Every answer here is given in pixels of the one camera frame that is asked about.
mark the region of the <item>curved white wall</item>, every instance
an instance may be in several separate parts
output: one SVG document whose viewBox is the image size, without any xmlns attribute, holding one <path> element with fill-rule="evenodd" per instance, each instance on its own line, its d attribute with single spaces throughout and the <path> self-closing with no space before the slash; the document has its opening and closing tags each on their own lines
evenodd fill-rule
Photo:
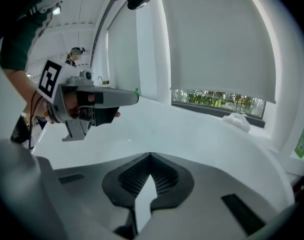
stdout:
<svg viewBox="0 0 304 240">
<path fill-rule="evenodd" d="M 276 60 L 276 104 L 267 103 L 265 129 L 278 160 L 289 168 L 289 163 L 298 162 L 289 155 L 304 129 L 304 35 L 281 1 L 253 1 L 268 28 Z"/>
<path fill-rule="evenodd" d="M 170 48 L 162 0 L 150 1 L 136 17 L 141 94 L 170 105 Z"/>
</svg>

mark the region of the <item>ceiling light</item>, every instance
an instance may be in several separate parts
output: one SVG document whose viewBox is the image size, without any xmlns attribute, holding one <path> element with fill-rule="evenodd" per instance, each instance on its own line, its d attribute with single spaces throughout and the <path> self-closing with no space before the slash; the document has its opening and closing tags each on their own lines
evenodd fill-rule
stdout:
<svg viewBox="0 0 304 240">
<path fill-rule="evenodd" d="M 58 7 L 56 8 L 54 11 L 53 11 L 53 15 L 57 15 L 57 14 L 60 14 L 61 13 L 61 8 Z"/>
</svg>

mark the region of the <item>window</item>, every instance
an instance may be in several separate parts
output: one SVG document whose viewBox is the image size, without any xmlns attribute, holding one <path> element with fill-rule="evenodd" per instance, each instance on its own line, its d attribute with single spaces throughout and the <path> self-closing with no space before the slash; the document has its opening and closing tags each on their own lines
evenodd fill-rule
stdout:
<svg viewBox="0 0 304 240">
<path fill-rule="evenodd" d="M 263 118 L 266 101 L 245 95 L 210 90 L 172 90 L 172 102 L 193 104 Z"/>
</svg>

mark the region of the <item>black vent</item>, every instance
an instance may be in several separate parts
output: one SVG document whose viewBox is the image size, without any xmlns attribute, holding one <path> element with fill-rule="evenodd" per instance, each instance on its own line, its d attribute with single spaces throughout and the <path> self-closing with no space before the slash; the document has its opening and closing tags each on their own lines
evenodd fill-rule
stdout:
<svg viewBox="0 0 304 240">
<path fill-rule="evenodd" d="M 221 197 L 248 236 L 265 226 L 261 220 L 236 194 Z"/>
<path fill-rule="evenodd" d="M 177 207 L 194 187 L 188 170 L 156 153 L 145 153 L 110 171 L 103 179 L 102 188 L 114 205 L 132 210 L 150 175 L 157 192 L 157 198 L 151 203 L 152 211 Z"/>
<path fill-rule="evenodd" d="M 151 155 L 120 174 L 118 181 L 123 189 L 137 197 L 150 175 L 155 182 L 157 196 L 165 194 L 178 182 L 178 173 Z"/>
<path fill-rule="evenodd" d="M 73 175 L 69 175 L 69 176 L 65 176 L 65 177 L 60 177 L 60 178 L 58 178 L 58 180 L 63 185 L 63 184 L 67 184 L 70 182 L 78 181 L 82 178 L 84 178 L 84 175 L 77 173 L 77 174 L 73 174 Z"/>
</svg>

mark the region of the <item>black slot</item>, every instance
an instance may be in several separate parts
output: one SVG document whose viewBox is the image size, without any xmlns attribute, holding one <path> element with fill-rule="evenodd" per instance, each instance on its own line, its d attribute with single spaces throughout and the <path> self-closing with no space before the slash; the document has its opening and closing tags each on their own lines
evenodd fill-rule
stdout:
<svg viewBox="0 0 304 240">
<path fill-rule="evenodd" d="M 82 178 L 85 178 L 85 176 L 78 173 L 78 174 L 73 174 L 73 175 L 70 175 L 70 176 L 60 177 L 60 178 L 58 178 L 58 180 L 63 185 L 63 184 L 67 184 L 67 183 L 70 183 L 70 182 L 78 181 Z"/>
<path fill-rule="evenodd" d="M 221 197 L 248 236 L 265 226 L 263 222 L 236 194 Z"/>
</svg>

